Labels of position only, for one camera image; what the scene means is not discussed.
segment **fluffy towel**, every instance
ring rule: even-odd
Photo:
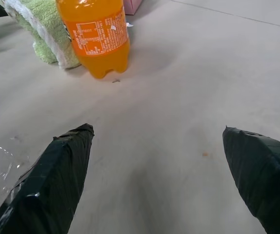
[[[58,14],[55,0],[5,0],[5,10],[34,37],[35,53],[60,68],[79,65],[67,32]]]

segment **bottle label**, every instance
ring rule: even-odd
[[[64,22],[79,56],[106,55],[118,50],[128,41],[125,11],[94,22]]]

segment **orange soda bottle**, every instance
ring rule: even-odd
[[[80,63],[95,78],[127,69],[129,38],[123,0],[56,0]]]

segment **orange liquid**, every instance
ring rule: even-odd
[[[94,22],[119,12],[123,7],[122,0],[56,0],[56,2],[64,22]],[[128,39],[117,50],[105,55],[83,56],[76,53],[76,50],[75,54],[91,75],[103,78],[110,70],[122,73],[127,69],[129,47]]]

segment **concrete floor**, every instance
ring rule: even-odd
[[[280,1],[180,1],[144,0],[128,17],[129,68],[105,82],[42,63],[0,19],[0,171],[3,149],[21,166],[7,186],[52,136],[95,127],[70,234],[265,234],[221,135],[227,124],[280,140]]]

